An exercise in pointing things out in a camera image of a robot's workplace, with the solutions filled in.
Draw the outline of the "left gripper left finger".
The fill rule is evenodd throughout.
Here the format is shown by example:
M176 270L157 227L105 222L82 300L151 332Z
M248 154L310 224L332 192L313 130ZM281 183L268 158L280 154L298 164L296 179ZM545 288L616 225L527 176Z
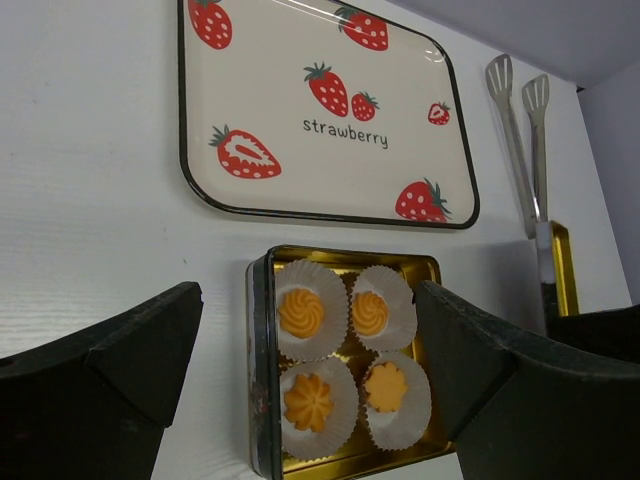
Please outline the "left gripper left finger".
M176 414L203 301L182 282L1 360L4 479L148 479Z

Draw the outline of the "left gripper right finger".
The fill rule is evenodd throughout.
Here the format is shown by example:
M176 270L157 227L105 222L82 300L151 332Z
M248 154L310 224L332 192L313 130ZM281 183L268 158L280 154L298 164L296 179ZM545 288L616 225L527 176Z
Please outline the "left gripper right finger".
M543 336L434 282L415 301L465 478L638 477L637 307L560 317Z

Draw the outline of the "flower cookie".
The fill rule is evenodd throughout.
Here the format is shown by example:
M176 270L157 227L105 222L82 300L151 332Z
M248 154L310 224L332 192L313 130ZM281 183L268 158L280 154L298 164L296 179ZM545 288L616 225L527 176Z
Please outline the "flower cookie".
M378 413L394 413L408 392L405 373L392 362L374 365L364 381L367 403Z

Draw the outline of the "swirl cookie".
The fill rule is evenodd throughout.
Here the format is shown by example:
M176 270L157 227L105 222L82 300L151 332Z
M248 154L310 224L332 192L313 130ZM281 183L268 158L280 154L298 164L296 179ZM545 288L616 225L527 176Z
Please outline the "swirl cookie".
M277 311L281 328L298 339L315 336L324 323L324 304L308 289L298 288L285 293Z

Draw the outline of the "metal serving tongs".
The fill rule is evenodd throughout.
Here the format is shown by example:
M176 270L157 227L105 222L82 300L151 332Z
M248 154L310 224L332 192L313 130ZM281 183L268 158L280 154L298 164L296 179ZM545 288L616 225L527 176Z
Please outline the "metal serving tongs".
M500 54L485 68L487 90L493 99L504 131L505 142L516 190L521 205L524 230L528 238L536 237L536 225L546 222L548 215L546 126L545 116L550 99L550 82L546 74L528 81L521 90L522 102L529 118L532 142L532 168L529 174L524 146L512 106L513 65L511 57Z

